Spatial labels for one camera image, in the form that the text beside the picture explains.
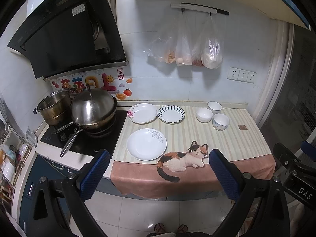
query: red apple sticker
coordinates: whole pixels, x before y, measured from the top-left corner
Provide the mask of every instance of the red apple sticker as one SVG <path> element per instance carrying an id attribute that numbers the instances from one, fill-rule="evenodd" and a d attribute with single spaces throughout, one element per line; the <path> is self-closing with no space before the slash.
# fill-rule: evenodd
<path id="1" fill-rule="evenodd" d="M 126 89 L 123 94 L 125 94 L 126 96 L 131 96 L 132 95 L 132 91 L 128 88 Z"/>

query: hanging plastic bag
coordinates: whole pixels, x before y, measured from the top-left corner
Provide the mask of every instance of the hanging plastic bag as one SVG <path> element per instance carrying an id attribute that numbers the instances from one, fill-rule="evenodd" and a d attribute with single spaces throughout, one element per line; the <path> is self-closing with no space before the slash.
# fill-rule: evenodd
<path id="1" fill-rule="evenodd" d="M 148 49 L 144 52 L 156 61 L 172 63 L 175 61 L 175 49 L 177 43 L 177 19 L 171 18 L 162 24 Z"/>
<path id="2" fill-rule="evenodd" d="M 192 65 L 190 40 L 190 32 L 187 25 L 186 17 L 184 13 L 180 11 L 178 20 L 178 39 L 174 55 L 176 59 L 176 64 L 178 66 Z"/>
<path id="3" fill-rule="evenodd" d="M 216 69 L 223 61 L 223 44 L 212 16 L 206 20 L 203 32 L 205 38 L 200 47 L 202 64 L 209 69 Z"/>
<path id="4" fill-rule="evenodd" d="M 201 44 L 202 44 L 202 40 L 204 41 L 204 27 L 205 27 L 205 24 L 202 26 L 202 30 L 193 47 L 193 51 L 192 51 L 192 65 L 193 66 L 199 66 L 199 67 L 203 66 L 202 60 L 201 60 Z"/>

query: black range hood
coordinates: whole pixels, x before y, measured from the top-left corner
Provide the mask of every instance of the black range hood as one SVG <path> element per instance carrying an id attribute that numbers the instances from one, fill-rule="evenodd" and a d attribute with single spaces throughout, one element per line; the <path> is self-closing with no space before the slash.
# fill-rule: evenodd
<path id="1" fill-rule="evenodd" d="M 44 0 L 8 47 L 30 60 L 36 78 L 126 65 L 107 0 Z"/>

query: pot handle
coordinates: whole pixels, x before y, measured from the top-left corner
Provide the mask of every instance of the pot handle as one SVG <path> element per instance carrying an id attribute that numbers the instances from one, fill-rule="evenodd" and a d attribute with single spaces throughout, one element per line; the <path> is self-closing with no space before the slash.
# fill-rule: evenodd
<path id="1" fill-rule="evenodd" d="M 77 135 L 83 131 L 83 128 L 81 128 L 80 130 L 78 130 L 77 132 L 75 132 L 75 134 L 73 136 L 70 137 L 70 139 L 67 141 L 67 143 L 65 144 L 64 148 L 61 150 L 60 153 L 60 157 L 62 158 L 70 149 L 70 147 L 72 146 L 72 144 L 74 143 Z"/>
<path id="2" fill-rule="evenodd" d="M 89 91 L 89 94 L 90 94 L 90 98 L 92 98 L 90 85 L 87 83 L 86 86 L 88 88 L 88 91 Z"/>
<path id="3" fill-rule="evenodd" d="M 64 126 L 62 126 L 61 128 L 58 128 L 58 129 L 52 131 L 52 134 L 56 134 L 56 133 L 59 133 L 59 132 L 63 131 L 63 130 L 66 129 L 68 126 L 72 125 L 73 123 L 74 123 L 74 122 L 71 121 L 71 122 L 68 123 L 67 125 L 64 125 Z"/>

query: power socket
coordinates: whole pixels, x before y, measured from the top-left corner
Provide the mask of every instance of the power socket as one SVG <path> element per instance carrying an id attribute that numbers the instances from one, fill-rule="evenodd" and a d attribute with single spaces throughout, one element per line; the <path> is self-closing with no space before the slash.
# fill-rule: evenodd
<path id="1" fill-rule="evenodd" d="M 227 79 L 237 80 L 240 69 L 230 67 L 228 70 Z"/>
<path id="2" fill-rule="evenodd" d="M 247 77 L 247 81 L 246 82 L 254 84 L 255 80 L 256 80 L 256 75 L 257 75 L 256 72 L 249 71 L 249 75 Z"/>
<path id="3" fill-rule="evenodd" d="M 246 82 L 249 75 L 249 71 L 241 69 L 237 81 Z"/>

